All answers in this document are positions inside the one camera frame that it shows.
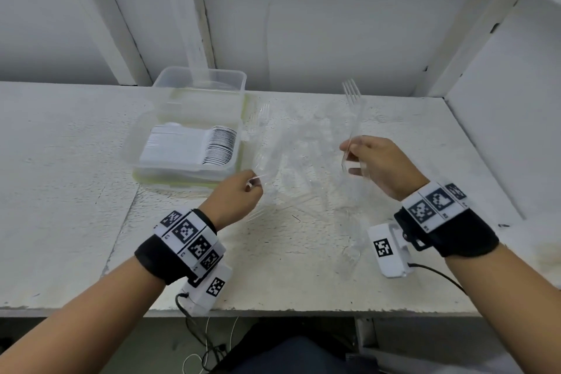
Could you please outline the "person's right hand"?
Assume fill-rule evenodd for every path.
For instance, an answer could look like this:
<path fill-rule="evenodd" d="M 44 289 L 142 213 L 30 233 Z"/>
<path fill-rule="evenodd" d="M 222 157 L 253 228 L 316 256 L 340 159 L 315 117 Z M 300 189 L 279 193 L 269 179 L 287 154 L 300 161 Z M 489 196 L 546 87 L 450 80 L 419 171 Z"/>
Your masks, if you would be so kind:
<path fill-rule="evenodd" d="M 413 164 L 407 155 L 390 139 L 362 136 L 363 144 L 352 144 L 349 159 L 368 163 L 370 179 L 387 196 L 402 201 L 417 192 L 430 180 Z M 339 149 L 344 151 L 347 140 Z"/>

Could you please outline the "clear plastic container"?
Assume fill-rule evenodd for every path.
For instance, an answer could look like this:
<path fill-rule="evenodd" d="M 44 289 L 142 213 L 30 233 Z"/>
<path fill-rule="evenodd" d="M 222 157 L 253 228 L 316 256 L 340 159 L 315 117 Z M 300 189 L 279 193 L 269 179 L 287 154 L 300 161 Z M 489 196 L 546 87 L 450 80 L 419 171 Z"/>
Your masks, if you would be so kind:
<path fill-rule="evenodd" d="M 133 179 L 156 188 L 212 187 L 239 168 L 247 75 L 171 66 L 148 92 L 151 109 L 123 142 Z"/>

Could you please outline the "black wristband with marker tags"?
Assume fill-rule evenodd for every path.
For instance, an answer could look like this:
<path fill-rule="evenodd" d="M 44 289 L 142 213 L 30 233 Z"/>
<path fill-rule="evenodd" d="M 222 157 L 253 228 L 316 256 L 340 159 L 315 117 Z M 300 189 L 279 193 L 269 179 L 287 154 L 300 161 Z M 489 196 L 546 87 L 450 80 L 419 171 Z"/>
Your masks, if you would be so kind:
<path fill-rule="evenodd" d="M 186 278 L 196 288 L 226 253 L 214 223 L 199 208 L 172 210 L 135 251 L 138 262 L 153 276 L 171 285 Z"/>
<path fill-rule="evenodd" d="M 495 231 L 468 205 L 454 183 L 431 181 L 401 202 L 394 219 L 417 251 L 435 249 L 441 257 L 481 257 L 500 244 Z"/>

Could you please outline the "white wooden shelf frame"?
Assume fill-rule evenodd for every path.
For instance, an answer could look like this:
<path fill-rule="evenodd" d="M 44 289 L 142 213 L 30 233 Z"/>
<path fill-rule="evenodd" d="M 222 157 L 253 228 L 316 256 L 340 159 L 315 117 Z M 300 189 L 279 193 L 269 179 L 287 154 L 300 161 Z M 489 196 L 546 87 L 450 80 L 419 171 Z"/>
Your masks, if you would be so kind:
<path fill-rule="evenodd" d="M 0 0 L 0 80 L 148 86 L 169 66 L 240 70 L 251 90 L 440 96 L 536 6 L 561 0 Z"/>

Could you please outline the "clear container lid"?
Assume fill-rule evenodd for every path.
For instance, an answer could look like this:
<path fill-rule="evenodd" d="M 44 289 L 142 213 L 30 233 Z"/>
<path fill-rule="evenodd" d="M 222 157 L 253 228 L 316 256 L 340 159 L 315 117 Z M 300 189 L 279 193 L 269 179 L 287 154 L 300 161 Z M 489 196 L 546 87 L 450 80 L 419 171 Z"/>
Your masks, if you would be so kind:
<path fill-rule="evenodd" d="M 157 189 L 214 188 L 221 180 L 242 167 L 248 144 L 247 126 L 254 103 L 243 91 L 175 88 L 154 109 L 143 113 L 130 127 L 121 158 L 130 167 L 132 178 L 139 184 Z M 141 165 L 139 157 L 147 143 L 151 129 L 168 122 L 188 128 L 210 129 L 216 125 L 230 127 L 237 132 L 232 160 L 222 166 Z"/>

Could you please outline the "person's dark trousers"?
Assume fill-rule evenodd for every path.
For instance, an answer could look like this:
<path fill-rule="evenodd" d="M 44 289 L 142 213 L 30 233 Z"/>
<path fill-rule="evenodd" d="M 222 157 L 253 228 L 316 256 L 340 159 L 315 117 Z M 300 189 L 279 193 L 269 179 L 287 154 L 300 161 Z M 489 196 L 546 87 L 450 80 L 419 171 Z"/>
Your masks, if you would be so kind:
<path fill-rule="evenodd" d="M 334 342 L 247 334 L 209 374 L 382 374 L 375 358 L 348 353 Z"/>

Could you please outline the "person's left hand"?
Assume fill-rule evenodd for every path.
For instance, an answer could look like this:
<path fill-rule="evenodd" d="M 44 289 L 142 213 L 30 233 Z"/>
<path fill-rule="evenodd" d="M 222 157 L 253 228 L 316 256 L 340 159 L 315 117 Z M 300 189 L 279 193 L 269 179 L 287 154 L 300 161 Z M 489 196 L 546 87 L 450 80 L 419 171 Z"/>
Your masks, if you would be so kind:
<path fill-rule="evenodd" d="M 258 204 L 242 196 L 240 172 L 223 180 L 211 195 L 199 206 L 216 231 L 242 220 Z"/>

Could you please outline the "pile of clear plastic cutlery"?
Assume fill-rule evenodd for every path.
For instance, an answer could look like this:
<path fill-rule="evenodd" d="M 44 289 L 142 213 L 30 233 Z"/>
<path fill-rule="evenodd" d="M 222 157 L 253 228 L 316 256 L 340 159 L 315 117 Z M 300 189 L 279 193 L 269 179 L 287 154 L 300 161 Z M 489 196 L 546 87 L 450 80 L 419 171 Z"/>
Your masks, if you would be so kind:
<path fill-rule="evenodd" d="M 287 112 L 293 122 L 278 137 L 265 138 L 264 199 L 250 219 L 294 208 L 332 226 L 342 240 L 334 270 L 349 280 L 366 251 L 370 221 L 361 201 L 368 191 L 341 166 L 344 154 L 338 146 L 351 129 L 351 115 L 334 102 L 311 116 L 298 115 L 292 107 Z"/>

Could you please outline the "person's left forearm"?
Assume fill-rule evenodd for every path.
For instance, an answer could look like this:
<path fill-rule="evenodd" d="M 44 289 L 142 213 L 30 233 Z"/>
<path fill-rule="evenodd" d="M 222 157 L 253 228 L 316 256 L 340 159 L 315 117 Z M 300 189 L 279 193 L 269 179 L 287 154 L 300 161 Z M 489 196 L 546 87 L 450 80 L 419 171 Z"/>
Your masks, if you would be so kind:
<path fill-rule="evenodd" d="M 165 289 L 130 257 L 0 355 L 0 374 L 97 374 Z"/>

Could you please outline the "clear plastic fork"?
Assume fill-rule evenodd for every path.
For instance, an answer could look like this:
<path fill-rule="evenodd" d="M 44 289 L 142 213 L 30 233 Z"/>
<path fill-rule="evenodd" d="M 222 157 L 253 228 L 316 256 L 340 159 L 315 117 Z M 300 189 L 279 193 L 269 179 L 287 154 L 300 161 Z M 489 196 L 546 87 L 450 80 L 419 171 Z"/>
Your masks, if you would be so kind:
<path fill-rule="evenodd" d="M 342 169 L 348 172 L 352 167 L 347 165 L 351 162 L 349 155 L 351 154 L 350 146 L 352 144 L 363 144 L 362 139 L 362 119 L 365 112 L 366 102 L 353 79 L 345 80 L 342 83 L 344 94 L 346 96 L 347 104 L 350 109 L 350 132 L 347 144 L 344 146 L 343 157 L 341 161 Z"/>
<path fill-rule="evenodd" d="M 265 180 L 267 165 L 267 148 L 265 133 L 270 121 L 270 103 L 265 102 L 256 106 L 255 111 L 249 117 L 247 126 L 247 137 L 252 152 L 251 170 L 256 172 Z"/>

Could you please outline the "person's right forearm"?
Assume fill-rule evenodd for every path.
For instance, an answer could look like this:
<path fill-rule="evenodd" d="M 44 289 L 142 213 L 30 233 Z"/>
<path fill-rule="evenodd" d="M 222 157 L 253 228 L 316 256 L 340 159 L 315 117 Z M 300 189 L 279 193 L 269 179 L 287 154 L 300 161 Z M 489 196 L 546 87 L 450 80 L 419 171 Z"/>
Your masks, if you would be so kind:
<path fill-rule="evenodd" d="M 445 263 L 525 374 L 561 374 L 561 290 L 503 244 Z"/>

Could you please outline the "stack of white plastic spoons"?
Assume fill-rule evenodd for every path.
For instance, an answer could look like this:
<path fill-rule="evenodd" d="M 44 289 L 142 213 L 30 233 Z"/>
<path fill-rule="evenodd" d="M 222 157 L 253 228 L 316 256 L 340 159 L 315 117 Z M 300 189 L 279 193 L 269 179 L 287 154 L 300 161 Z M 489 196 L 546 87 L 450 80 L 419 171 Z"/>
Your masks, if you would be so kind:
<path fill-rule="evenodd" d="M 234 154 L 237 132 L 222 125 L 210 129 L 188 128 L 168 122 L 151 129 L 147 143 L 139 157 L 141 165 L 222 166 Z"/>

